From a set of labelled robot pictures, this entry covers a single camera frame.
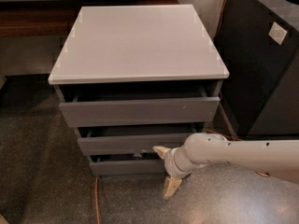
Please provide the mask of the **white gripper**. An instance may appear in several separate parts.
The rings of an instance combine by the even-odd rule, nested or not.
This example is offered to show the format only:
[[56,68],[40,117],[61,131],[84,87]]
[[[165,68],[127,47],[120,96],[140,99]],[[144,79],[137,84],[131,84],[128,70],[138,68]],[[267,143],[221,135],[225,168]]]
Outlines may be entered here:
[[185,147],[168,148],[155,146],[153,150],[164,158],[164,167],[170,176],[164,181],[164,198],[171,198],[182,183],[181,178],[191,173],[191,160]]

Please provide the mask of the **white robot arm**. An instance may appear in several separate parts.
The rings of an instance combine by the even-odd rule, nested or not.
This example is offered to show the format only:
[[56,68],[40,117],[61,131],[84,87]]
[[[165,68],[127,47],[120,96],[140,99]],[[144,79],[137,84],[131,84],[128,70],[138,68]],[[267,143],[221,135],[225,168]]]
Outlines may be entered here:
[[298,140],[230,141],[215,133],[194,133],[181,147],[155,146],[168,173],[164,198],[172,197],[182,179],[209,164],[232,164],[295,184],[299,183]]

